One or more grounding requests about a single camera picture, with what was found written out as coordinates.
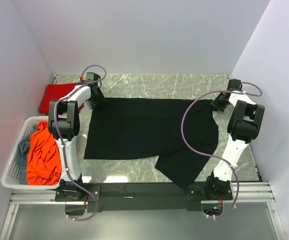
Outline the black t shirt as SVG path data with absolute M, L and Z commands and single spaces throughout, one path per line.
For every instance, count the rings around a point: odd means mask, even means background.
M 209 99 L 107 98 L 92 111 L 84 158 L 157 157 L 155 168 L 186 188 L 218 142 L 219 128 Z

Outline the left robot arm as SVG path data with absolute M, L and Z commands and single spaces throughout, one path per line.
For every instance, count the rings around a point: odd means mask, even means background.
M 63 201 L 79 201 L 97 195 L 84 187 L 82 173 L 78 165 L 77 136 L 80 132 L 79 107 L 87 103 L 90 109 L 103 103 L 102 80 L 99 74 L 84 70 L 80 82 L 65 96 L 51 100 L 48 113 L 48 130 L 54 137 L 59 149 L 62 173 L 57 193 Z

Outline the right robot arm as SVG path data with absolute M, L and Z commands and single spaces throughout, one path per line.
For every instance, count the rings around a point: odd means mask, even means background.
M 227 92 L 220 93 L 211 105 L 220 112 L 229 105 L 234 107 L 227 125 L 228 140 L 221 157 L 224 160 L 220 160 L 207 177 L 204 187 L 204 195 L 217 200 L 231 193 L 233 169 L 251 141 L 258 137 L 265 107 L 243 92 L 243 83 L 239 79 L 230 79 Z

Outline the folded red t shirt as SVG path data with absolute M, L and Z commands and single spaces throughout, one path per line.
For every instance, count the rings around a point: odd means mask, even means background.
M 40 114 L 48 114 L 50 101 L 59 100 L 60 98 L 66 96 L 75 88 L 76 85 L 77 83 L 48 84 L 40 103 L 38 112 Z

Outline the black base beam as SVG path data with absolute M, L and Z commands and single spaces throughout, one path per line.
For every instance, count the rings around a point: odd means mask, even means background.
M 82 198 L 74 201 L 63 201 L 56 190 L 55 202 L 67 203 L 70 214 L 81 212 L 103 211 L 140 211 L 140 210 L 187 210 L 201 211 L 203 201 L 221 202 L 232 200 L 233 194 L 226 194 L 219 199 L 210 199 L 205 195 L 206 183 L 196 182 L 186 188 L 180 188 L 170 182 L 156 183 L 86 183 L 87 190 L 96 194 L 93 198 Z

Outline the orange t shirt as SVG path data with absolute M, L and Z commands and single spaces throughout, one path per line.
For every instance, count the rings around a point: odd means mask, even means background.
M 61 157 L 46 120 L 37 124 L 37 130 L 29 137 L 29 142 L 26 167 L 27 183 L 36 186 L 56 185 L 62 175 Z

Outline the grey blue t shirt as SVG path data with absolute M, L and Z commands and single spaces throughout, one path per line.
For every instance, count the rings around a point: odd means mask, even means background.
M 32 126 L 32 129 L 30 130 L 29 134 L 23 137 L 16 148 L 16 154 L 15 154 L 15 162 L 17 164 L 17 167 L 20 170 L 19 174 L 19 183 L 21 185 L 27 185 L 27 157 L 30 150 L 30 137 L 33 133 L 35 133 L 38 130 L 38 127 L 36 124 Z

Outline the white plastic laundry basket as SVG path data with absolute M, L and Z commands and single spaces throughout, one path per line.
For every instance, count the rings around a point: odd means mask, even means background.
M 54 190 L 59 187 L 59 183 L 55 185 L 29 185 L 20 184 L 20 169 L 15 161 L 17 146 L 25 136 L 28 136 L 33 129 L 33 125 L 38 124 L 41 121 L 48 121 L 48 116 L 32 116 L 29 117 L 24 123 L 16 139 L 12 155 L 8 161 L 4 173 L 1 179 L 1 184 L 5 188 L 11 188 L 14 190 Z

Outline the aluminium frame rail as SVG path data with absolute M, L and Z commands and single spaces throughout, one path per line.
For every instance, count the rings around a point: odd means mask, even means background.
M 187 190 L 173 183 L 87 183 L 85 186 L 95 198 L 83 193 L 38 188 L 15 189 L 9 201 L 9 210 L 0 234 L 9 239 L 20 205 L 64 205 L 75 211 L 134 211 L 134 210 L 201 210 L 203 205 L 237 203 L 266 203 L 273 229 L 279 240 L 287 239 L 268 182 L 233 182 L 226 193 L 207 193 L 203 182 L 196 182 Z

